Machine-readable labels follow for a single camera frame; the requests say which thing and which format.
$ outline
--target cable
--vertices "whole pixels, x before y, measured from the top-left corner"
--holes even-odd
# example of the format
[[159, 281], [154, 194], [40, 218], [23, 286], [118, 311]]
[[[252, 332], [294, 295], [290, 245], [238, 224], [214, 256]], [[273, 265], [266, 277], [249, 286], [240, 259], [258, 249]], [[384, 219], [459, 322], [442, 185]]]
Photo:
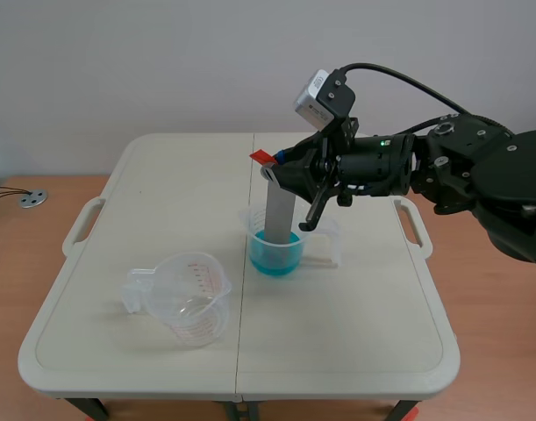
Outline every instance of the cable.
[[13, 196], [13, 195], [23, 195], [24, 193], [21, 192], [21, 191], [12, 191], [10, 193], [5, 193], [3, 195], [0, 196], [0, 199], [2, 199], [3, 197], [7, 197], [7, 196]]
[[7, 190], [14, 190], [14, 191], [21, 191], [22, 193], [26, 193], [28, 195], [31, 195], [31, 191], [30, 190], [25, 190], [25, 189], [17, 189], [15, 187], [5, 187], [5, 186], [0, 186], [0, 189], [7, 189]]
[[[505, 127], [504, 125], [500, 125], [497, 121], [492, 120], [491, 118], [486, 118], [482, 116], [476, 116], [474, 114], [470, 115], [470, 117], [476, 118], [477, 120], [482, 121], [483, 123], [486, 123], [487, 125], [494, 125], [495, 127], [499, 127], [506, 132], [508, 132], [511, 136], [515, 136], [515, 133], [512, 132], [510, 129]], [[420, 123], [419, 125], [414, 125], [413, 127], [410, 127], [409, 129], [403, 130], [401, 132], [398, 132], [397, 134], [404, 134], [404, 133], [415, 133], [419, 132], [420, 130], [426, 129], [428, 127], [432, 127], [433, 125], [437, 125], [441, 120], [441, 117], [432, 118], [430, 120], [427, 120], [423, 123]]]
[[8, 195], [9, 193], [19, 193], [20, 195], [31, 195], [31, 193], [25, 193], [23, 191], [0, 191], [0, 195]]
[[404, 133], [415, 133], [419, 132], [420, 130], [426, 129], [428, 127], [432, 127], [433, 125], [437, 125], [440, 121], [441, 117], [432, 118], [430, 120], [427, 120], [423, 123], [420, 123], [419, 125], [414, 125], [413, 127], [402, 130], [401, 132], [398, 132], [397, 134], [404, 134]]
[[391, 68], [385, 68], [383, 66], [379, 66], [377, 64], [372, 64], [372, 63], [353, 63], [353, 64], [348, 64], [347, 66], [344, 66], [343, 68], [340, 69], [340, 71], [346, 74], [350, 70], [354, 70], [354, 69], [373, 70], [375, 72], [384, 73], [386, 75], [396, 77], [397, 79], [400, 79], [401, 81], [410, 84], [414, 88], [418, 88], [419, 90], [425, 92], [427, 95], [432, 96], [433, 98], [442, 102], [447, 107], [450, 107], [453, 110], [459, 112], [460, 114], [470, 114], [468, 111], [462, 108], [459, 104], [455, 103], [454, 101], [451, 101], [449, 98], [445, 96], [442, 96], [439, 92], [436, 92], [435, 90], [425, 86], [423, 83], [420, 83], [407, 75], [403, 75], [402, 73], [397, 72], [396, 70], [392, 70]]

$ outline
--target table handle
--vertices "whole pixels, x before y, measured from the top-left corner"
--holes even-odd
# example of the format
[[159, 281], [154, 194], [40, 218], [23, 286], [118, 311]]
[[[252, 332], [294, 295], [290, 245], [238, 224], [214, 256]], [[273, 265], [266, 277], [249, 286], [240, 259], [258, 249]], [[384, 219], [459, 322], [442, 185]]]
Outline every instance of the table handle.
[[393, 196], [392, 201], [397, 207], [397, 210], [400, 209], [408, 215], [411, 229], [414, 231], [421, 253], [424, 256], [424, 259], [428, 259], [433, 253], [433, 244], [429, 238], [429, 234], [424, 225], [424, 220], [419, 214], [418, 208], [412, 201], [402, 196]]
[[104, 203], [106, 203], [106, 199], [102, 197], [94, 197], [90, 199], [86, 204], [84, 204], [81, 213], [79, 213], [78, 217], [76, 217], [75, 223], [68, 232], [65, 241], [63, 241], [62, 250], [63, 254], [65, 254], [65, 257], [68, 257], [70, 255], [71, 251], [73, 250], [73, 246], [79, 242], [79, 238], [84, 234], [84, 232], [86, 232], [86, 229], [89, 227], [89, 223], [92, 220], [92, 217], [94, 217], [96, 211], [100, 211], [102, 209]]

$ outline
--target cup handle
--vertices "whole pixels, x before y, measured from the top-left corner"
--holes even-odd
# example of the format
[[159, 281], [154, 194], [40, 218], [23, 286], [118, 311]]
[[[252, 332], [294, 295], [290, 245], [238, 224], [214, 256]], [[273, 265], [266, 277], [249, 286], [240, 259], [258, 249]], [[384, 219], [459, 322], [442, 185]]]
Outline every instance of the cup handle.
[[330, 260], [337, 267], [341, 266], [341, 229], [330, 217], [322, 217], [318, 221], [314, 234], [322, 234], [330, 240]]

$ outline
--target empty measuring cup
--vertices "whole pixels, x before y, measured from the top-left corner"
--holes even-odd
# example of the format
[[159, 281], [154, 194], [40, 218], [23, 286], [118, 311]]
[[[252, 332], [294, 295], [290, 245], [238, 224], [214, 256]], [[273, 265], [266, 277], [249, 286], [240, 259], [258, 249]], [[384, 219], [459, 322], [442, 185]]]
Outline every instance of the empty measuring cup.
[[330, 239], [330, 259], [334, 266], [341, 265], [339, 226], [332, 218], [322, 217], [317, 229], [304, 232], [299, 229], [308, 207], [295, 204], [293, 222], [288, 244], [269, 243], [264, 239], [266, 221], [266, 204], [253, 204], [241, 211], [239, 216], [247, 229], [247, 250], [250, 261], [260, 272], [266, 275], [282, 276], [295, 270], [303, 257], [304, 243], [312, 234], [323, 234]]
[[133, 269], [128, 281], [121, 290], [127, 311], [158, 318], [186, 345], [206, 345], [226, 328], [231, 283], [209, 254], [178, 254], [155, 269]]

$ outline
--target metal bracket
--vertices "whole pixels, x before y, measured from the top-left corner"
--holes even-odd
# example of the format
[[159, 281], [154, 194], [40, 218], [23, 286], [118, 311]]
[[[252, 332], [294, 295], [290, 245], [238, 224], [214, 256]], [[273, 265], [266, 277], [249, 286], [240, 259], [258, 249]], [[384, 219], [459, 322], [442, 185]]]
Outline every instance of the metal bracket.
[[18, 204], [21, 208], [34, 208], [47, 200], [47, 190], [35, 189], [31, 194], [26, 194], [18, 199]]

